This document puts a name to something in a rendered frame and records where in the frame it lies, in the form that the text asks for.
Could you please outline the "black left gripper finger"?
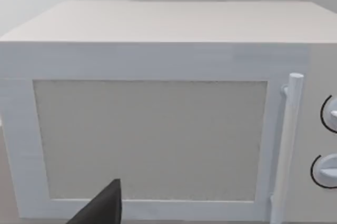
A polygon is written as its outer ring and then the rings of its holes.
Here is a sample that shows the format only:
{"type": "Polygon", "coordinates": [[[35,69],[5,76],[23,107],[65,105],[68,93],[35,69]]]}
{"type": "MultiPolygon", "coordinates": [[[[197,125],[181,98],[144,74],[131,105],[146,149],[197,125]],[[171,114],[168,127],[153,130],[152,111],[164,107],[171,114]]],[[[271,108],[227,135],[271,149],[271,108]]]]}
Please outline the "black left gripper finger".
{"type": "Polygon", "coordinates": [[[114,179],[66,224],[121,224],[121,180],[114,179]]]}

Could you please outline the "pale microwave door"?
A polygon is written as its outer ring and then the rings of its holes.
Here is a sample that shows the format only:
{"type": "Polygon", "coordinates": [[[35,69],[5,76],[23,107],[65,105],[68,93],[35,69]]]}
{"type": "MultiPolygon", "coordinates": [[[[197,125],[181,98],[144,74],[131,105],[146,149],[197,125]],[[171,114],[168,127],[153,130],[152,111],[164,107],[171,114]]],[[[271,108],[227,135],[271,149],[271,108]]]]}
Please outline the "pale microwave door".
{"type": "Polygon", "coordinates": [[[121,178],[128,220],[266,221],[287,43],[0,42],[21,218],[67,219],[121,178]]]}

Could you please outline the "pale microwave oven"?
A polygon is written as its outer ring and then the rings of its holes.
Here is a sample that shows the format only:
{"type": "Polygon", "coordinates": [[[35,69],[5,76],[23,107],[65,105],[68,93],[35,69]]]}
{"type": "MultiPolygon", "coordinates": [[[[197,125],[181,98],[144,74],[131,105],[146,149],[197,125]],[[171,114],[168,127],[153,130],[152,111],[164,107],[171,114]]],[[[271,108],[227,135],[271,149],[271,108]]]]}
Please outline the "pale microwave oven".
{"type": "MultiPolygon", "coordinates": [[[[0,42],[287,43],[308,46],[284,222],[337,224],[337,189],[311,179],[318,155],[337,153],[337,134],[324,128],[320,109],[337,96],[337,14],[308,2],[61,3],[0,37],[0,42]]],[[[275,174],[282,126],[274,148],[275,174]]]]}

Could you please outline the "pale microwave knob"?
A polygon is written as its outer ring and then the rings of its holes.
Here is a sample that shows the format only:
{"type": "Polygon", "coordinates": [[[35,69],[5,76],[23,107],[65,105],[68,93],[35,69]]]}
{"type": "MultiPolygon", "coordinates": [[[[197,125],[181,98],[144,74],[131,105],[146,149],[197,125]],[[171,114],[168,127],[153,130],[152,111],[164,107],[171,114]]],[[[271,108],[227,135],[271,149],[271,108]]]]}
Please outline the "pale microwave knob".
{"type": "Polygon", "coordinates": [[[337,153],[318,155],[311,164],[312,181],[324,189],[337,189],[337,153]]]}
{"type": "Polygon", "coordinates": [[[330,95],[320,109],[320,121],[325,129],[337,134],[337,96],[330,95]]]}

